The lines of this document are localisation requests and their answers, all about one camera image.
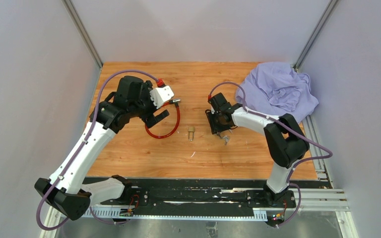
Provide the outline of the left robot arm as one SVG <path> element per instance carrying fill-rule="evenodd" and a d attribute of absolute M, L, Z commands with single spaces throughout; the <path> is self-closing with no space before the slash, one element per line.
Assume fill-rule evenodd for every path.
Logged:
<path fill-rule="evenodd" d="M 169 115 L 168 111 L 155 115 L 174 92 L 161 81 L 153 87 L 151 81 L 124 76 L 116 91 L 104 100 L 98 99 L 80 139 L 63 163 L 49 178 L 39 178 L 34 187 L 43 201 L 70 220 L 82 217 L 89 207 L 114 199 L 120 205 L 132 199 L 130 183 L 122 176 L 84 184 L 84 179 L 106 145 L 132 118 L 141 119 L 151 128 Z"/>

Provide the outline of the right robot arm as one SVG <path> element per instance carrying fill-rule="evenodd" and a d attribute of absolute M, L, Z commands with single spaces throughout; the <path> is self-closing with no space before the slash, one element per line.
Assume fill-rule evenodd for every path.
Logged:
<path fill-rule="evenodd" d="M 245 109 L 242 104 L 231 105 L 222 93 L 209 96 L 208 103 L 211 109 L 205 114 L 212 134 L 221 136 L 224 131 L 244 127 L 265 136 L 274 164 L 263 198 L 267 205 L 277 206 L 289 186 L 292 166 L 310 149 L 309 143 L 297 136 L 304 136 L 299 124 L 291 114 L 259 116 L 258 112 Z"/>

